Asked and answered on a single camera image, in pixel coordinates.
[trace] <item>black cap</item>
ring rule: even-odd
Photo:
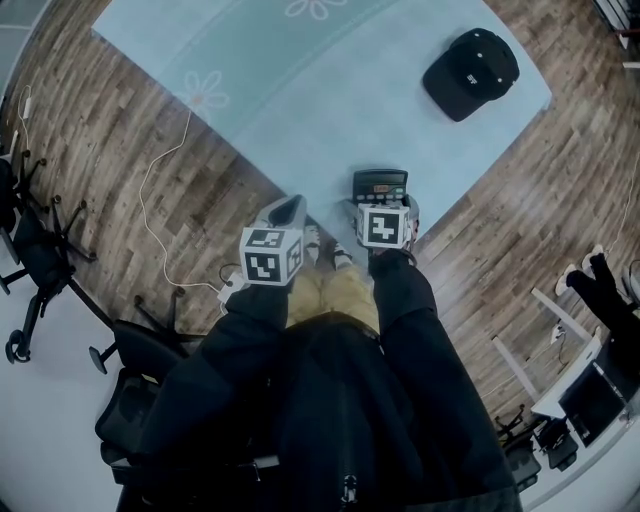
[[[502,98],[520,77],[518,61],[503,39],[477,28],[456,39],[422,77],[424,88],[454,121]]]

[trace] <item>white cable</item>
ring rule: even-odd
[[[624,223],[627,220],[627,213],[629,213],[629,206],[631,205],[631,193],[633,192],[633,184],[636,180],[636,174],[638,173],[638,160],[640,160],[640,153],[636,157],[636,165],[633,169],[633,174],[631,175],[631,186],[629,187],[629,197],[627,197],[627,204],[624,207],[624,215],[622,217],[622,222],[620,223],[620,228],[618,229],[618,234],[616,235],[616,239],[611,244],[611,247],[607,251],[607,254],[611,254],[613,252],[613,248],[618,243],[618,239],[620,238],[620,233],[622,233],[622,228],[624,227]]]
[[[25,85],[24,88],[22,89],[22,92],[20,93],[20,98],[18,99],[18,117],[20,118],[20,122],[22,123],[22,128],[24,128],[24,135],[25,135],[25,138],[27,139],[27,150],[29,150],[29,130],[27,130],[27,125],[24,122],[24,117],[22,117],[22,110],[20,109],[20,106],[22,105],[22,95],[24,94],[24,91],[26,91],[27,89],[29,89],[29,96],[27,96],[27,102],[31,99],[31,86]]]
[[[191,111],[189,111],[189,117],[187,118],[187,125],[184,127],[184,135],[182,136],[182,142],[180,142],[180,144],[178,144],[175,148],[171,148],[169,151],[165,151],[159,157],[157,157],[153,162],[149,164],[147,173],[144,175],[144,180],[142,180],[142,185],[140,185],[140,191],[138,192],[138,197],[140,199],[140,204],[142,205],[142,215],[144,217],[144,226],[147,228],[147,231],[153,235],[153,238],[156,239],[156,242],[158,242],[158,244],[160,245],[160,247],[162,247],[162,250],[164,251],[164,261],[162,264],[162,270],[164,271],[164,277],[169,282],[169,284],[172,284],[173,286],[180,286],[182,288],[191,288],[194,286],[206,286],[207,288],[211,288],[214,292],[220,295],[220,290],[218,290],[215,286],[209,283],[174,283],[171,279],[169,279],[169,276],[167,274],[167,260],[169,259],[169,252],[167,251],[167,248],[164,246],[160,238],[158,238],[158,235],[156,235],[151,229],[151,227],[149,226],[149,222],[147,220],[147,209],[145,208],[144,201],[142,199],[142,190],[144,189],[144,186],[147,183],[147,179],[149,178],[151,169],[153,168],[153,166],[156,164],[158,160],[161,160],[165,156],[170,155],[174,151],[177,151],[184,145],[184,141],[187,139],[187,132],[189,131],[190,123],[191,123]]]

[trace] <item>shoe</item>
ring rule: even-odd
[[[315,266],[320,257],[320,229],[315,224],[304,228],[304,248]]]
[[[575,272],[576,270],[578,270],[578,267],[576,267],[572,263],[562,273],[562,275],[560,276],[560,279],[558,279],[558,282],[556,283],[556,295],[558,297],[560,297],[564,292],[566,292],[569,289],[569,287],[567,286],[567,276],[571,274],[571,272]]]
[[[338,270],[348,265],[353,265],[353,256],[338,242],[333,250],[333,268]]]
[[[604,247],[600,244],[597,244],[593,250],[582,259],[583,272],[591,272],[591,258],[598,254],[604,254]]]

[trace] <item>black jacket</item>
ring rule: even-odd
[[[268,379],[256,424],[280,465],[254,509],[520,511],[429,283],[398,251],[372,259],[370,272],[379,340],[336,313],[285,331],[285,289],[233,295],[229,314],[164,382],[140,453],[167,453],[208,425],[212,453],[232,457],[238,404]]]

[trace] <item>jacket sleeve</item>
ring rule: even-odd
[[[138,455],[165,453],[203,422],[221,417],[244,387],[264,375],[279,353],[288,292],[288,287],[250,286],[231,296],[228,314],[163,381]]]
[[[482,400],[444,330],[431,286],[400,251],[371,259],[381,343],[424,435],[442,450],[467,495],[514,486]]]

